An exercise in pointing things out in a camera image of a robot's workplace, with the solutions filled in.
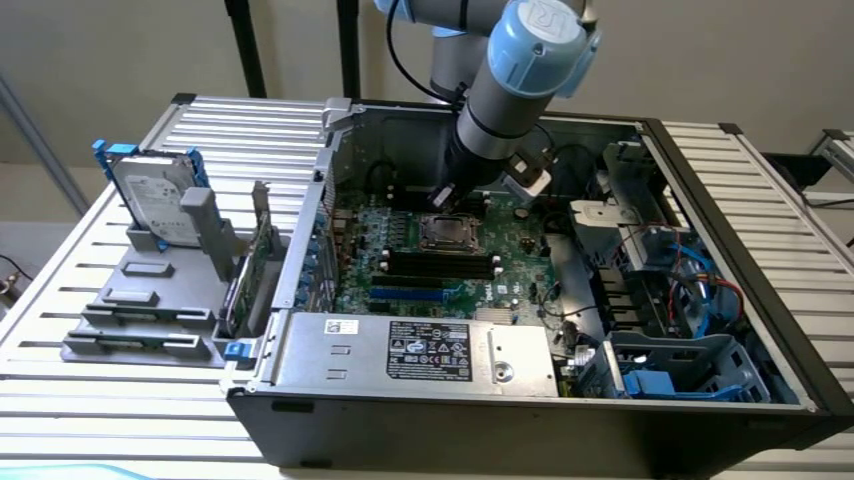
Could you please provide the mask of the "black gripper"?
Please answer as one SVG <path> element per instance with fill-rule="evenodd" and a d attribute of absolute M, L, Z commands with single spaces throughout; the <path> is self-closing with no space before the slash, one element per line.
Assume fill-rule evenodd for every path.
<path fill-rule="evenodd" d="M 452 211 L 471 192 L 491 184 L 504 172 L 509 156 L 489 159 L 471 152 L 459 139 L 452 139 L 444 152 L 441 178 L 428 196 L 432 211 Z"/>

